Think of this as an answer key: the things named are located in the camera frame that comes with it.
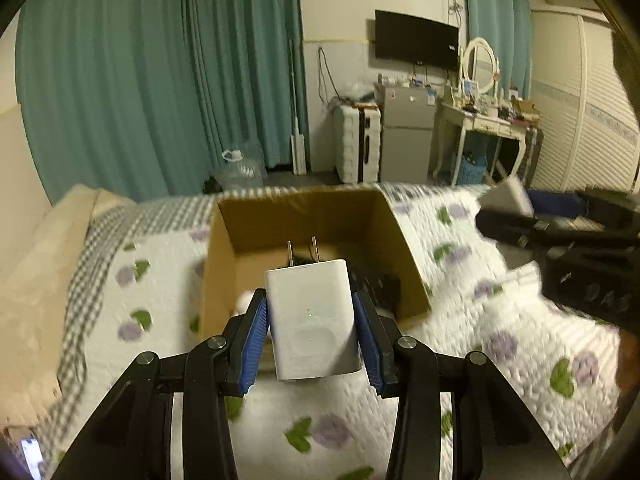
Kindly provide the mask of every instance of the blue gripper pad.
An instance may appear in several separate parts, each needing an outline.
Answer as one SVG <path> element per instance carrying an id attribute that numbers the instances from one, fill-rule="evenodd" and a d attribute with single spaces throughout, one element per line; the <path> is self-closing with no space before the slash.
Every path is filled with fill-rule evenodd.
<path id="1" fill-rule="evenodd" d="M 362 300 L 357 292 L 353 294 L 352 300 L 358 343 L 360 344 L 360 351 L 362 352 L 364 365 L 367 369 L 367 375 L 369 376 L 369 384 L 371 384 L 380 395 L 385 387 L 385 381 L 382 377 L 382 356 L 378 351 L 373 329 L 365 313 Z"/>
<path id="2" fill-rule="evenodd" d="M 238 387 L 243 395 L 247 393 L 249 386 L 255 383 L 255 376 L 258 373 L 258 365 L 260 364 L 260 357 L 262 357 L 262 347 L 267 337 L 268 327 L 267 299 L 262 297 L 249 329 L 249 334 L 244 342 L 244 348 L 242 348 L 242 365 Z"/>

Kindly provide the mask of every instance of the metal prong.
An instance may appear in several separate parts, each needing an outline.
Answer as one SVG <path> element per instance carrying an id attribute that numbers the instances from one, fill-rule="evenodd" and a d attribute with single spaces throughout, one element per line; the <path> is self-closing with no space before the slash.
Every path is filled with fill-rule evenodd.
<path id="1" fill-rule="evenodd" d="M 314 258 L 316 259 L 316 264 L 320 262 L 320 253 L 318 252 L 318 243 L 316 242 L 316 237 L 311 237 L 311 244 L 314 247 Z"/>
<path id="2" fill-rule="evenodd" d="M 291 248 L 291 240 L 287 242 L 287 251 L 289 251 L 289 267 L 293 267 L 293 249 Z"/>

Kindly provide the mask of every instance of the vanity table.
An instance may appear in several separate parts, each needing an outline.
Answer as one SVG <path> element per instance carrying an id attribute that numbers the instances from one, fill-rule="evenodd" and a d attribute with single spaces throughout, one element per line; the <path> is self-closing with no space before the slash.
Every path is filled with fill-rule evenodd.
<path id="1" fill-rule="evenodd" d="M 458 173 L 460 172 L 460 163 L 462 162 L 462 152 L 465 147 L 466 133 L 475 131 L 482 134 L 498 137 L 494 160 L 491 164 L 489 176 L 494 174 L 494 170 L 500 153 L 500 146 L 503 139 L 514 139 L 518 141 L 518 155 L 514 162 L 511 174 L 517 174 L 520 163 L 526 152 L 526 127 L 519 124 L 512 124 L 507 120 L 498 117 L 489 117 L 480 113 L 471 113 L 461 108 L 465 100 L 469 100 L 462 91 L 463 82 L 473 82 L 478 88 L 478 95 L 483 96 L 493 90 L 494 104 L 500 100 L 497 99 L 497 81 L 500 77 L 500 63 L 494 56 L 491 46 L 483 38 L 474 38 L 469 41 L 465 52 L 460 60 L 460 68 L 458 73 L 459 87 L 457 96 L 450 87 L 447 87 L 445 95 L 440 102 L 438 114 L 436 117 L 436 132 L 438 135 L 438 164 L 433 171 L 433 177 L 436 178 L 442 168 L 442 159 L 444 158 L 444 137 L 446 123 L 452 123 L 460 127 L 460 140 L 458 141 L 458 152 L 456 155 L 455 165 L 452 170 L 451 185 L 455 186 L 458 181 Z M 492 108 L 494 114 L 497 115 L 497 109 Z"/>
<path id="2" fill-rule="evenodd" d="M 440 103 L 440 109 L 438 110 L 437 120 L 437 134 L 438 134 L 438 164 L 433 170 L 434 178 L 438 176 L 442 168 L 442 160 L 444 158 L 444 133 L 445 123 L 452 123 L 460 127 L 460 140 L 458 141 L 458 154 L 456 156 L 455 167 L 452 168 L 451 185 L 455 186 L 458 180 L 458 172 L 460 171 L 460 162 L 462 161 L 462 151 L 465 145 L 466 133 L 468 131 L 480 132 L 487 135 L 498 137 L 498 143 L 495 148 L 494 160 L 491 164 L 491 170 L 489 175 L 494 174 L 495 165 L 498 160 L 498 154 L 500 153 L 500 145 L 502 139 L 514 139 L 518 141 L 518 155 L 513 164 L 511 174 L 517 174 L 518 168 L 522 163 L 524 154 L 526 151 L 526 128 L 517 124 L 511 124 L 509 121 L 505 121 L 499 118 L 492 118 L 482 116 L 479 114 L 473 114 L 467 112 L 462 108 L 457 108 L 453 104 Z"/>

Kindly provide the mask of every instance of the beige blanket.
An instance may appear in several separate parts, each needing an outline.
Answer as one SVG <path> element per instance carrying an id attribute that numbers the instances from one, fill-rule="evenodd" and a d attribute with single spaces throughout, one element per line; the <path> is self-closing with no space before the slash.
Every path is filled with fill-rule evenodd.
<path id="1" fill-rule="evenodd" d="M 60 400 L 66 294 L 91 218 L 131 203 L 74 186 L 48 213 L 0 282 L 0 428 L 33 426 Z"/>

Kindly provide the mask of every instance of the laundry basket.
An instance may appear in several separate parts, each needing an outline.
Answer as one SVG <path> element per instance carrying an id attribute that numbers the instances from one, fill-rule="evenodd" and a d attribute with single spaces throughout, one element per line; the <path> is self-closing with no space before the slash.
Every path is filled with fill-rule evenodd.
<path id="1" fill-rule="evenodd" d="M 457 153 L 451 153 L 451 178 L 453 179 L 453 171 L 456 167 L 456 155 Z M 465 156 L 462 156 L 460 160 L 460 170 L 458 171 L 457 186 L 464 186 L 469 184 L 482 184 L 484 179 L 484 171 L 486 170 L 486 155 L 476 155 L 476 163 L 473 164 L 466 160 Z"/>

